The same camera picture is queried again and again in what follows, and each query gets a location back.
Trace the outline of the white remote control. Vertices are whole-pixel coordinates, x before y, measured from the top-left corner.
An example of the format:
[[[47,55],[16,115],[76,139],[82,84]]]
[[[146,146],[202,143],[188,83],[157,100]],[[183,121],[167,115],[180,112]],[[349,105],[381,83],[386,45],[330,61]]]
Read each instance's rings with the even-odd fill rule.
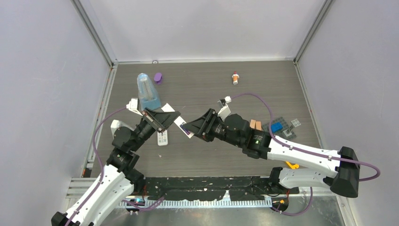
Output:
[[[167,146],[168,145],[168,131],[164,130],[163,132],[157,132],[157,144],[158,146]]]

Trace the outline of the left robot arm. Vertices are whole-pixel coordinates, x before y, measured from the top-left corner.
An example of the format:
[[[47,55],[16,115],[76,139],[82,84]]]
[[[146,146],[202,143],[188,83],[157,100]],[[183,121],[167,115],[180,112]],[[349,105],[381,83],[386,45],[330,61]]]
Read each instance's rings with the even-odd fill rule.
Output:
[[[53,226],[99,226],[128,195],[144,190],[144,175],[135,165],[137,150],[156,132],[164,132],[180,116],[179,111],[157,112],[146,108],[131,129],[121,126],[113,133],[110,153],[100,175],[65,213],[56,212]]]

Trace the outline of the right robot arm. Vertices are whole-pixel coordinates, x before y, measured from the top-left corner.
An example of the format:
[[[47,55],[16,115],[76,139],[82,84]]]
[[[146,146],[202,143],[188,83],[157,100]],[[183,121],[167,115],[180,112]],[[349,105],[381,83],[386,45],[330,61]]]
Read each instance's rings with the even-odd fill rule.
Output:
[[[268,185],[274,193],[304,186],[328,188],[348,198],[357,198],[359,195],[360,165],[356,162],[358,158],[352,148],[343,146],[337,151],[300,145],[253,129],[238,114],[222,119],[214,109],[209,109],[200,118],[181,127],[206,142],[217,138],[239,147],[250,158],[301,165],[297,170],[281,167],[272,169]]]

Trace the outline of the blue metronome in plastic wrap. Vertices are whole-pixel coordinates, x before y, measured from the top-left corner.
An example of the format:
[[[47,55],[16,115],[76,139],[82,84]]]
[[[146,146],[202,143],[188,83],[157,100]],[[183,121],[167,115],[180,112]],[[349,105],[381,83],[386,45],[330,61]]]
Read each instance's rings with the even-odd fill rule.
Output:
[[[144,110],[145,108],[148,108],[150,110],[156,110],[158,108],[161,108],[159,94],[147,74],[141,73],[138,75],[137,86],[138,99],[140,103],[140,108],[142,110]]]

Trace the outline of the purple plastic cap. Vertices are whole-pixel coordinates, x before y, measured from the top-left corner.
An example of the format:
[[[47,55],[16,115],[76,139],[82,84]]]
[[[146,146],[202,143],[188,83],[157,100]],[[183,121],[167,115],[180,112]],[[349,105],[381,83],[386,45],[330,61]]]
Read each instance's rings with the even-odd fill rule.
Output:
[[[159,85],[159,84],[162,83],[163,74],[162,73],[155,73],[153,79],[154,79],[154,82]]]

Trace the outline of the left wooden block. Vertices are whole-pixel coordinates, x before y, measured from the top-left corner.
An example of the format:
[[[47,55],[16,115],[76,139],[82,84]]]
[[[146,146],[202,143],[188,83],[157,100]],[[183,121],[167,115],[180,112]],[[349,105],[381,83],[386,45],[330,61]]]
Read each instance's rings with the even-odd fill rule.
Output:
[[[256,120],[250,120],[250,128],[252,129],[256,128]]]

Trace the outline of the wooden block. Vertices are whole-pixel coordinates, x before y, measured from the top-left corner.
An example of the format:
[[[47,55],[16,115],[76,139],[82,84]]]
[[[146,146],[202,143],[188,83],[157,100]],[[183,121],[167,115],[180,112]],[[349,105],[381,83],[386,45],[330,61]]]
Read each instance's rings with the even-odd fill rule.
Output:
[[[256,122],[255,122],[255,129],[256,129],[256,130],[263,131],[262,123],[261,123],[260,121],[256,121]]]
[[[250,128],[252,129],[256,128],[256,120],[250,120]]]

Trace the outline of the right wooden block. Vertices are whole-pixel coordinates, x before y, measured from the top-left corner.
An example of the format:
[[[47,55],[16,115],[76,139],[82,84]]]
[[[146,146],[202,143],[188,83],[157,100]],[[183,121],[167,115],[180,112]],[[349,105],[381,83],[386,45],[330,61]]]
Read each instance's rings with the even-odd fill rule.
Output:
[[[256,130],[263,131],[262,123],[261,123],[260,121],[256,121],[256,122],[255,122],[255,129],[256,129]]]

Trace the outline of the small toy figurine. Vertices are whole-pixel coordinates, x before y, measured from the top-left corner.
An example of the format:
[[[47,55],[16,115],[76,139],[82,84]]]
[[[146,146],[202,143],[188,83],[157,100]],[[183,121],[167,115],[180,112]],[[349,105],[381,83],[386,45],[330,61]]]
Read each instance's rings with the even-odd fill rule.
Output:
[[[239,74],[235,71],[232,75],[232,83],[233,85],[237,85],[239,82]]]

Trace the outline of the grey lego baseplate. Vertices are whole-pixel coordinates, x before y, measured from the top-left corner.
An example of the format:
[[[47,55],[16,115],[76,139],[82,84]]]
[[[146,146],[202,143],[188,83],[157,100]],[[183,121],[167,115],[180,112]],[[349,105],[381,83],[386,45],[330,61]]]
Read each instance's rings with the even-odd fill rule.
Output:
[[[297,137],[295,132],[291,130],[289,133],[287,132],[291,125],[288,125],[283,117],[278,117],[274,119],[271,123],[271,132],[279,137],[282,137],[286,140],[293,140]]]

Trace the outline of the blue lego brick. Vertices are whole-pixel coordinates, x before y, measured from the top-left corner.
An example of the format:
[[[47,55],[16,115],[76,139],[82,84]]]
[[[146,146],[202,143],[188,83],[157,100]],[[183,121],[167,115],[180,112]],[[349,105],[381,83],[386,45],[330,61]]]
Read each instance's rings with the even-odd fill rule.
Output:
[[[283,129],[283,125],[280,122],[276,122],[271,125],[271,132],[275,133],[281,131]]]

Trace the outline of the small grey lego piece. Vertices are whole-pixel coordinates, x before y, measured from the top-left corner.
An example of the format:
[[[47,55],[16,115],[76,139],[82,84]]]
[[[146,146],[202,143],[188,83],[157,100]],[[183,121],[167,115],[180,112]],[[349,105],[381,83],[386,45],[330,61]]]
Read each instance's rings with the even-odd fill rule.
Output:
[[[294,128],[295,128],[294,125],[290,125],[286,130],[283,131],[283,134],[284,134],[286,137],[289,137],[289,136],[293,135],[293,129],[294,129]]]

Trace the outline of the yellow triangular tool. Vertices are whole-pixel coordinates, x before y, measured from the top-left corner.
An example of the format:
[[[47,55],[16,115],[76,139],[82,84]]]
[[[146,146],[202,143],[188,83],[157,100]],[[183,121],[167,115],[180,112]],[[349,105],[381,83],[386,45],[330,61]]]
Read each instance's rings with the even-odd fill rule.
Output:
[[[291,162],[288,162],[288,161],[286,161],[286,164],[287,164],[287,166],[290,168],[290,169],[298,169],[298,168],[300,168],[300,166],[298,165],[298,164],[295,164],[295,163],[291,163]]]

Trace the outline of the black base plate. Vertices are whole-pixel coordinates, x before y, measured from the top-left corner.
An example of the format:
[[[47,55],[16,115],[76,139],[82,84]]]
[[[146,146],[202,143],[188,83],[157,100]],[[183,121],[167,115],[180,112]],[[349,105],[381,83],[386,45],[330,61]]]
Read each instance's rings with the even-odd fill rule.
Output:
[[[232,201],[259,201],[265,196],[298,194],[299,188],[284,188],[268,177],[146,177],[131,195],[155,201],[219,201],[227,193]]]

